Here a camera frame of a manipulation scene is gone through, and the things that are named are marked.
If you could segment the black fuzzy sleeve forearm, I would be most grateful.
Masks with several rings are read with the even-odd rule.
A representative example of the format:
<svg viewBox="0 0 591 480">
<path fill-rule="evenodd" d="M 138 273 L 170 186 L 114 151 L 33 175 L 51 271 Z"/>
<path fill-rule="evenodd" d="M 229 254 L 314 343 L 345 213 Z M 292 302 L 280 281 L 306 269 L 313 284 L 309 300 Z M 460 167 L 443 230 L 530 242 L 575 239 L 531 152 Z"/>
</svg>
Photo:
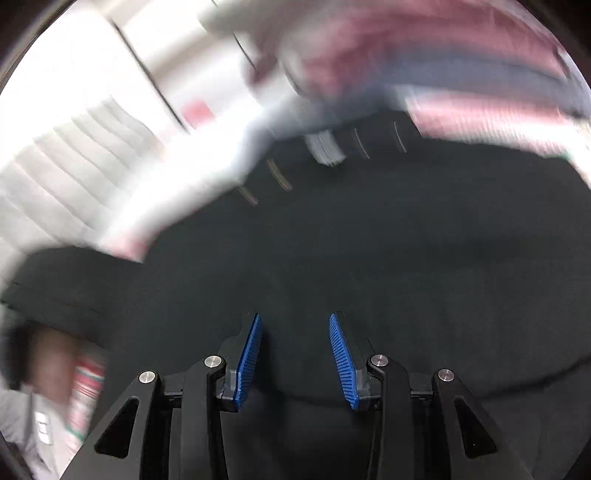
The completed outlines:
<svg viewBox="0 0 591 480">
<path fill-rule="evenodd" d="M 1 378 L 12 390 L 26 386 L 58 405 L 73 387 L 79 341 L 65 333 L 22 319 L 1 327 Z"/>
</svg>

